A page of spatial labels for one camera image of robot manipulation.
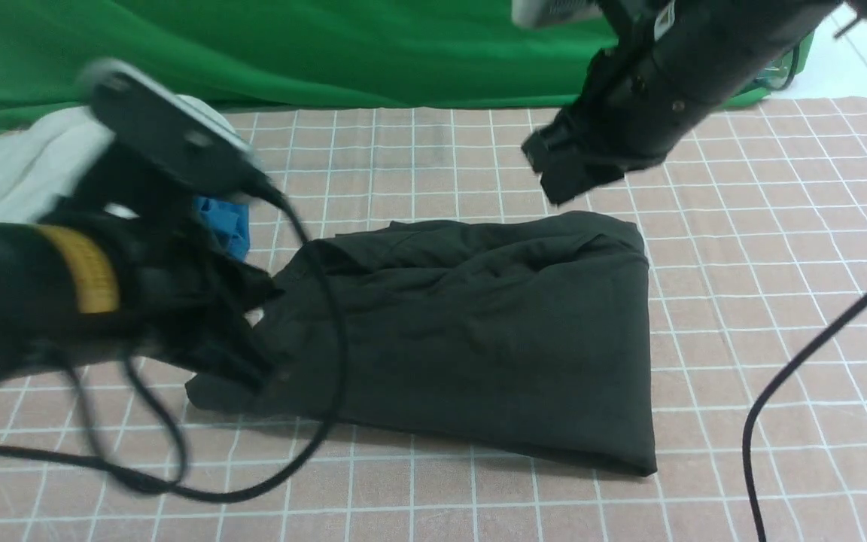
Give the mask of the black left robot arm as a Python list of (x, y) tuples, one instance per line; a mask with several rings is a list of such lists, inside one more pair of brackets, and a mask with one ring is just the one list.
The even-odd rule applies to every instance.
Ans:
[(0, 385), (57, 370), (44, 347), (75, 368), (148, 358), (259, 390), (275, 364), (245, 316), (272, 291), (195, 222), (0, 223)]

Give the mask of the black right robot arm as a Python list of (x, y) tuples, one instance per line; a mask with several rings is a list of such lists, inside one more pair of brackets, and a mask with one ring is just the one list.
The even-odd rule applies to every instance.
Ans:
[(616, 45), (523, 154), (551, 205), (663, 164), (706, 117), (792, 51), (839, 1), (598, 1)]

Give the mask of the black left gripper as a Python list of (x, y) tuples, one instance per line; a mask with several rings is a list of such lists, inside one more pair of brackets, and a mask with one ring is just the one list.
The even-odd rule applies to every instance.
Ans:
[(272, 295), (269, 275), (221, 249), (202, 220), (114, 220), (135, 332), (117, 348), (258, 391), (275, 364), (247, 314)]

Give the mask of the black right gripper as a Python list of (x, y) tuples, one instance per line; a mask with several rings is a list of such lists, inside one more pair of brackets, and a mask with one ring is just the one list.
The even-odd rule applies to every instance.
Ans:
[(647, 46), (602, 50), (577, 99), (521, 151), (547, 202), (562, 206), (627, 172), (657, 167), (698, 123), (698, 103), (664, 75)]

